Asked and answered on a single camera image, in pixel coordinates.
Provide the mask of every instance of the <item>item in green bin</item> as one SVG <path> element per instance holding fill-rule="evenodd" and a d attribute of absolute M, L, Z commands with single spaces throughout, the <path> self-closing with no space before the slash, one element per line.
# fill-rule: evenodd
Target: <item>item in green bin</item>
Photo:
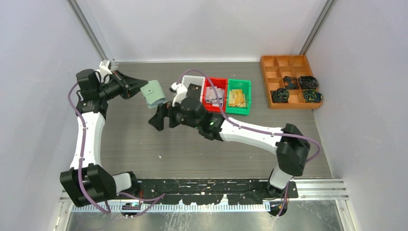
<path fill-rule="evenodd" d="M 228 94 L 227 94 L 227 105 L 226 105 L 226 113 L 229 114 L 240 114 L 240 115 L 248 115 L 251 111 L 251 81 L 249 80 L 242 80 L 242 79 L 228 79 Z M 230 105 L 230 99 L 232 94 L 230 94 L 231 90 L 242 90 L 242 103 L 238 105 Z"/>
<path fill-rule="evenodd" d="M 228 106 L 230 107 L 246 107 L 245 94 L 242 89 L 234 89 L 229 91 Z"/>

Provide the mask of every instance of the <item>metal floor plate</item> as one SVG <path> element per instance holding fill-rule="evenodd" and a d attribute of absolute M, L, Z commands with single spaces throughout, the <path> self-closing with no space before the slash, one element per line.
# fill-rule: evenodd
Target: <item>metal floor plate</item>
<path fill-rule="evenodd" d="M 149 212 L 125 219 L 120 213 L 72 212 L 67 231 L 343 231 L 335 201 L 290 201 L 288 212 Z"/>

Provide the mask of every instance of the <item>plastic bin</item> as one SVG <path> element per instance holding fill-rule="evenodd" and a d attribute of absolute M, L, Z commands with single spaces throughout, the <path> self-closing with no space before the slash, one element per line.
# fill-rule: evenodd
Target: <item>plastic bin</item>
<path fill-rule="evenodd" d="M 224 102 L 222 104 L 222 109 L 225 111 L 226 104 L 227 104 L 228 79 L 226 79 L 226 78 L 214 78 L 214 77 L 210 77 L 210 79 L 213 82 L 214 86 L 216 86 L 217 88 L 222 88 L 222 89 L 225 90 Z M 204 108 L 206 108 L 207 111 L 220 113 L 220 110 L 219 110 L 218 106 L 213 106 L 212 103 L 206 103 L 205 102 L 205 93 L 207 91 L 207 87 L 210 87 L 210 86 L 211 86 L 211 84 L 206 79 L 205 84 L 204 84 L 204 91 L 203 91 L 203 98 L 202 98 L 203 100 L 202 100 L 201 103 L 204 105 Z"/>
<path fill-rule="evenodd" d="M 187 89 L 189 88 L 190 84 L 201 86 L 200 102 L 203 102 L 205 77 L 203 76 L 184 76 L 183 79 L 181 80 L 181 84 L 183 84 Z"/>
<path fill-rule="evenodd" d="M 226 112 L 231 114 L 248 115 L 251 110 L 251 81 L 240 80 L 240 79 L 228 79 L 228 92 L 227 92 L 227 102 L 229 102 L 230 90 L 242 89 L 243 94 L 245 94 L 246 107 L 230 107 L 228 103 Z"/>

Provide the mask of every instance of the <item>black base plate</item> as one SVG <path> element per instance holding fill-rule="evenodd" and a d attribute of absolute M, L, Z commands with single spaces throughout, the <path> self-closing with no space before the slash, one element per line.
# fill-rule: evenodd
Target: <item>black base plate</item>
<path fill-rule="evenodd" d="M 262 204 L 262 200 L 274 199 L 267 190 L 267 179 L 145 179 L 140 184 L 143 198 L 155 198 L 166 193 L 160 201 L 165 205 L 177 205 L 181 199 L 185 205 L 216 205 L 224 194 L 229 205 L 255 205 Z M 293 181 L 289 183 L 288 197 L 298 197 Z"/>

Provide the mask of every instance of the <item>white wall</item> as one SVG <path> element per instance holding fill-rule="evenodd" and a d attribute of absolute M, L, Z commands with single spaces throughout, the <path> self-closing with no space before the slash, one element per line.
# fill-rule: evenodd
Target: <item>white wall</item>
<path fill-rule="evenodd" d="M 326 0 L 79 0 L 116 61 L 298 54 Z"/>
<path fill-rule="evenodd" d="M 307 53 L 326 155 L 361 230 L 408 226 L 408 2 L 337 1 Z"/>
<path fill-rule="evenodd" d="M 66 96 L 101 59 L 65 0 L 3 1 L 0 18 L 0 230 L 52 230 L 77 139 Z"/>

